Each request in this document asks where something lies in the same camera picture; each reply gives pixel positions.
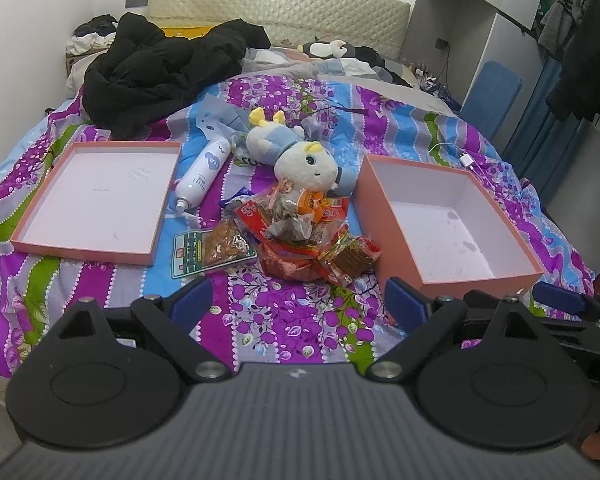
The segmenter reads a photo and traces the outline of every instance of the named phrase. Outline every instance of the quilted headboard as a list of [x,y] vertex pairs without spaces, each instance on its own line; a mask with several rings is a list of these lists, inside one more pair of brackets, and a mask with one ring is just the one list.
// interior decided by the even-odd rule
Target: quilted headboard
[[265,27],[273,44],[330,35],[397,59],[410,6],[398,0],[149,0],[159,27],[215,25],[234,18]]

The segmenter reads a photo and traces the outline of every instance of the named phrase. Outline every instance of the crumpled black clothing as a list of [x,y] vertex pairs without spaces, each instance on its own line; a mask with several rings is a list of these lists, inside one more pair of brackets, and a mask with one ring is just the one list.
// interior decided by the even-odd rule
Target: crumpled black clothing
[[243,20],[188,40],[166,38],[144,16],[128,12],[109,50],[84,75],[82,105],[112,139],[134,139],[143,126],[192,104],[207,86],[240,74],[247,47],[270,46],[262,27]]
[[384,58],[380,56],[374,49],[370,46],[357,46],[356,47],[356,59],[360,61],[364,61],[365,63],[369,63],[371,68],[375,66],[379,66],[380,68],[384,68],[389,74],[391,74],[392,82],[395,85],[400,86],[408,86],[409,88],[413,88],[409,83],[407,83],[404,79],[402,79],[397,73],[388,70],[386,67],[386,62]]
[[546,103],[561,122],[570,113],[588,121],[600,113],[600,0],[591,0],[587,7]]
[[97,32],[99,36],[108,36],[112,32],[116,31],[114,23],[118,20],[110,14],[103,14],[102,16],[96,16],[91,18],[87,23],[83,23],[74,30],[74,36],[81,38],[92,32]]

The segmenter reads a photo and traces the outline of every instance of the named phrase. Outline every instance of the gray sweater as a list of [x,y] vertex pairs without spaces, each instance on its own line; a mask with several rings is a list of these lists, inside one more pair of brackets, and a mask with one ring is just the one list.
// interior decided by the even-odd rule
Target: gray sweater
[[556,0],[541,24],[544,29],[538,43],[545,47],[558,61],[567,50],[580,25],[590,0]]

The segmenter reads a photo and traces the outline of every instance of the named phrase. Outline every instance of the bedspread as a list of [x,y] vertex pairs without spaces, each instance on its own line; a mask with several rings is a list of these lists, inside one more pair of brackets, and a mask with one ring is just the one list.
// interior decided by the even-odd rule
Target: bedspread
[[[242,76],[207,90],[245,108],[263,106],[267,119],[283,110],[293,126],[311,117],[339,164],[358,169],[365,151],[413,160],[458,165],[459,148],[478,163],[478,177],[533,247],[546,268],[543,279],[592,293],[593,274],[557,227],[540,212],[528,181],[472,126],[350,84]],[[177,176],[206,144],[196,128],[198,104],[152,124],[148,140],[179,140]],[[170,275],[174,235],[199,225],[192,217],[167,212],[155,265],[149,268],[65,260],[14,251],[9,242],[41,181],[72,142],[106,140],[107,130],[90,123],[80,95],[51,114],[48,127],[0,182],[0,375],[9,377],[50,324],[81,296],[104,307],[126,306],[142,294],[167,296],[183,285]],[[271,168],[227,161],[195,212],[211,224],[218,201],[242,186],[254,192],[274,181]],[[406,183],[416,186],[417,183]],[[352,212],[349,220],[355,229]],[[237,369],[240,362],[323,363],[350,361],[364,370],[404,336],[384,320],[379,287],[371,273],[342,288],[325,283],[292,283],[262,274],[257,265],[235,266],[210,276],[214,304],[190,336]],[[536,314],[561,316],[532,305]]]

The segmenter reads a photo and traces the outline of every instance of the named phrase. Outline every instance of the silver bolt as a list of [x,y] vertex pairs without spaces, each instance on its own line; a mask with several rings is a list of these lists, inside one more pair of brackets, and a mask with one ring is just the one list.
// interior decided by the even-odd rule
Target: silver bolt
[[222,377],[224,370],[224,365],[218,361],[204,361],[196,366],[196,374],[205,379]]
[[380,379],[395,379],[402,373],[402,367],[393,361],[378,361],[371,365],[371,373]]

